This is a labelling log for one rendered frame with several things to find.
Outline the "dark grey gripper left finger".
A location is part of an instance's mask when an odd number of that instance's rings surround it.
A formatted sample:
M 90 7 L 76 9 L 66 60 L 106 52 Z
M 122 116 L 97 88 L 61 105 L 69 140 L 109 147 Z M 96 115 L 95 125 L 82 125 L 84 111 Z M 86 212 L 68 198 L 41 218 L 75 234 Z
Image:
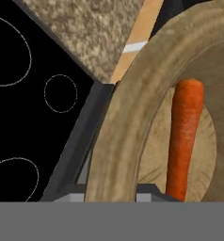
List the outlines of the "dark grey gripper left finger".
M 67 184 L 77 181 L 114 90 L 113 84 L 92 85 L 41 201 L 57 199 Z

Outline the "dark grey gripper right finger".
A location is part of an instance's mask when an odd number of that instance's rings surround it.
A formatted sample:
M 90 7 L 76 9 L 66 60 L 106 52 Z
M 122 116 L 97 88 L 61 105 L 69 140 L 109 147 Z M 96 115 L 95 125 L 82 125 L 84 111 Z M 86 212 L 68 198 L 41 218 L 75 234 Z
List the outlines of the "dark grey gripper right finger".
M 162 193 L 155 184 L 138 184 L 136 202 L 177 201 L 177 199 Z

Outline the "tan brown bowl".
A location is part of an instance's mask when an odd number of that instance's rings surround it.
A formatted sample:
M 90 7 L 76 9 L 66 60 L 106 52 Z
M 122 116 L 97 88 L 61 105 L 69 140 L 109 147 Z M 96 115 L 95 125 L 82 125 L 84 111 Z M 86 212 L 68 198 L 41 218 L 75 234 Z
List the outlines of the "tan brown bowl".
M 216 170 L 205 195 L 224 201 L 224 0 L 170 19 L 137 54 L 108 107 L 93 150 L 87 201 L 133 201 L 141 155 L 168 89 L 194 77 L 216 128 Z

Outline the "orange carrot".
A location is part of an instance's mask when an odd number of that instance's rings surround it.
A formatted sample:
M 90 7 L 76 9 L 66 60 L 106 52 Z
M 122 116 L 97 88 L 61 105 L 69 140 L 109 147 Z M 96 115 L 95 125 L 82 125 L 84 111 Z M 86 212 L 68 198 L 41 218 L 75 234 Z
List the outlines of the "orange carrot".
M 191 155 L 203 108 L 204 86 L 196 79 L 180 81 L 172 99 L 166 193 L 185 200 Z

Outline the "black hob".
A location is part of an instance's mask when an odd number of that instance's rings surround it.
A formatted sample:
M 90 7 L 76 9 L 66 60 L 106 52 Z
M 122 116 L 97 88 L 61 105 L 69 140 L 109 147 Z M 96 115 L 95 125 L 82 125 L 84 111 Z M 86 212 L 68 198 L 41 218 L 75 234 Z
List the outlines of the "black hob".
M 0 201 L 37 201 L 94 83 L 22 0 L 0 0 Z

